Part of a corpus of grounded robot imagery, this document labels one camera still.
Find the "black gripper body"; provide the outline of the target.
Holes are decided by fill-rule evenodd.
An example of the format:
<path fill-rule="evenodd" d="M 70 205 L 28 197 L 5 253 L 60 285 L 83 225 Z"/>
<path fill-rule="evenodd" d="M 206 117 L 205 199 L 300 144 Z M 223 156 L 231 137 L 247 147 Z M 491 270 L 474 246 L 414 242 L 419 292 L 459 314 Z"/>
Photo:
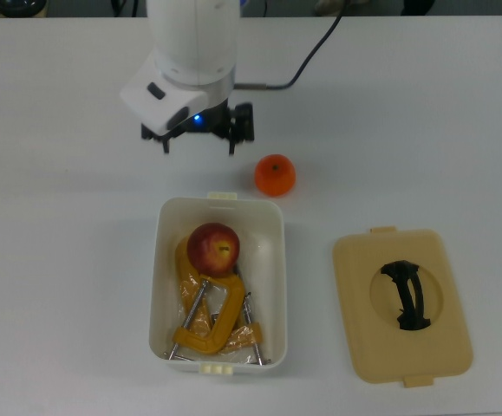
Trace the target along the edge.
<path fill-rule="evenodd" d="M 144 124 L 141 125 L 143 140 L 169 140 L 183 133 L 211 133 L 216 127 L 230 123 L 230 109 L 227 101 L 196 114 L 190 114 L 188 107 L 181 108 L 166 123 L 166 132 L 157 134 Z"/>

